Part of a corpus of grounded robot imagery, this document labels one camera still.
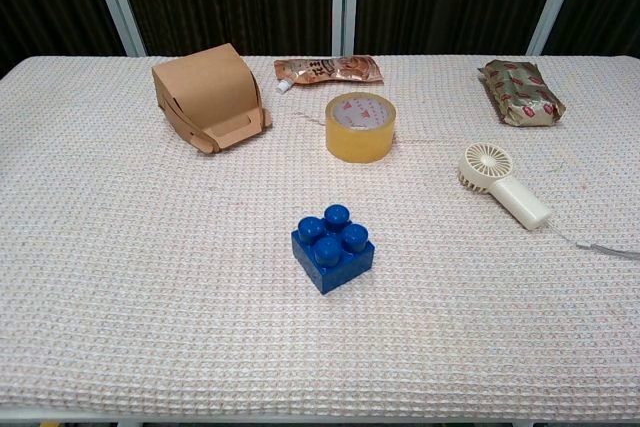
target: fan grille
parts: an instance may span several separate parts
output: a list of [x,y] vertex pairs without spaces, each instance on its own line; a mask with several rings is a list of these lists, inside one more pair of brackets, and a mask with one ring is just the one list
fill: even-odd
[[505,177],[513,168],[508,154],[491,144],[470,145],[465,157],[475,171],[487,177]]

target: foil wrapper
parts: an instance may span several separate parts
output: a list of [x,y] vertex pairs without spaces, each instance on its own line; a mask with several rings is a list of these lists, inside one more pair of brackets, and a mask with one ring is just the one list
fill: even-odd
[[479,70],[509,125],[553,125],[566,110],[534,64],[492,60]]

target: folded cardboard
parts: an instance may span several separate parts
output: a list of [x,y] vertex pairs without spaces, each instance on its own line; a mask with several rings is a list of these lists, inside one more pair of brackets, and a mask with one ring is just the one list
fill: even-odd
[[271,125],[251,70],[231,44],[152,68],[158,106],[184,140],[218,152]]

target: lego stud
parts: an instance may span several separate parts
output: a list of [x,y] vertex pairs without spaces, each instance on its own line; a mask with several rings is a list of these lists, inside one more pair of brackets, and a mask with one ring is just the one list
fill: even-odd
[[369,232],[360,224],[351,224],[342,232],[342,245],[347,252],[362,252],[367,245]]
[[327,230],[340,232],[349,222],[349,211],[344,205],[330,205],[324,211],[324,220],[327,224]]
[[326,267],[336,265],[340,261],[341,252],[340,243],[333,237],[323,237],[313,246],[316,262]]
[[305,217],[298,223],[300,241],[305,244],[313,244],[324,232],[324,223],[317,217]]

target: fan handle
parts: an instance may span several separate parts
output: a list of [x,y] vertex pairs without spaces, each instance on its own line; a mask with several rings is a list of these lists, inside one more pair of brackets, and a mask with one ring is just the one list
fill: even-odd
[[551,211],[512,176],[496,180],[487,189],[528,230],[536,229]]

